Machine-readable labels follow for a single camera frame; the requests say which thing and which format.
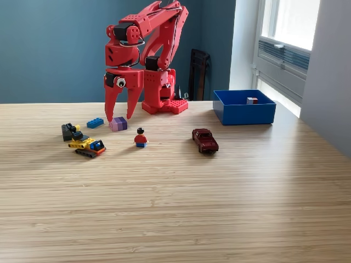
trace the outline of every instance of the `lego minifigure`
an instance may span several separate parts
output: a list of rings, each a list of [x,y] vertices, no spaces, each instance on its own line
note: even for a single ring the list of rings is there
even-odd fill
[[[147,138],[144,135],[144,129],[139,128],[137,130],[137,133],[138,133],[138,135],[135,136],[134,143],[137,144],[137,147],[145,148],[147,145],[147,142],[149,142],[149,141],[147,140]]]

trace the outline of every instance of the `red robotic arm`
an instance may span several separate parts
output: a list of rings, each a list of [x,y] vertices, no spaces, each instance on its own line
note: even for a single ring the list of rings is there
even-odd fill
[[[111,40],[105,48],[106,65],[117,67],[108,68],[105,75],[105,112],[109,122],[112,121],[117,96],[124,86],[128,89],[128,119],[144,88],[144,70],[132,69],[131,66],[136,65],[138,60],[145,66],[146,58],[154,56],[163,46],[161,56],[157,58],[157,67],[167,70],[178,49],[188,10],[178,1],[160,8],[161,2],[154,2],[139,14],[128,15],[117,26],[107,27],[106,33]],[[140,55],[137,46],[144,44],[144,38],[152,32],[153,35]]]

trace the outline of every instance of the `wooden table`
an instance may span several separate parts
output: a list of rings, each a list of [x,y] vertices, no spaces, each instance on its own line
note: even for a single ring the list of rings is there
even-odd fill
[[[1,263],[351,262],[351,162],[281,105],[273,125],[225,127],[191,102],[178,116],[138,105],[122,132],[86,128],[104,116],[99,103],[0,105]],[[76,155],[68,122],[107,151]],[[198,153],[194,128],[219,152]]]

